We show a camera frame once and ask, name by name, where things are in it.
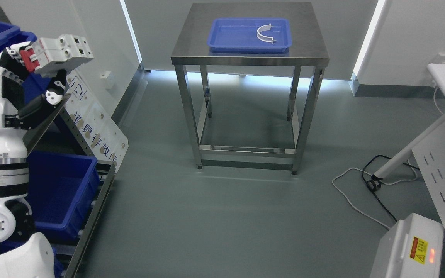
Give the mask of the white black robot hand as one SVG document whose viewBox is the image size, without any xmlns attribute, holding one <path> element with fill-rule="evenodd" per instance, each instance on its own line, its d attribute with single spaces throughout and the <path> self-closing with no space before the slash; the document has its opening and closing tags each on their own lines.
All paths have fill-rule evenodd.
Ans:
<svg viewBox="0 0 445 278">
<path fill-rule="evenodd" d="M 60 106 L 67 90 L 68 70 L 58 68 L 66 60 L 40 61 L 35 46 L 35 42 L 22 42 L 0 52 L 0 134 L 4 136 L 38 127 Z M 23 83 L 32 73 L 51 80 L 40 95 L 26 103 Z"/>
</svg>

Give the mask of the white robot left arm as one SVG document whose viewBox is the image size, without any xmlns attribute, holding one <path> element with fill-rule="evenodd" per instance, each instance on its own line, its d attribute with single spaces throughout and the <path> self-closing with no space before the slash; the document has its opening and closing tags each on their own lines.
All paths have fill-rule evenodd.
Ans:
<svg viewBox="0 0 445 278">
<path fill-rule="evenodd" d="M 32 209 L 26 200 L 29 187 L 26 130 L 0 129 L 0 243 L 26 241 L 36 232 Z"/>
</svg>

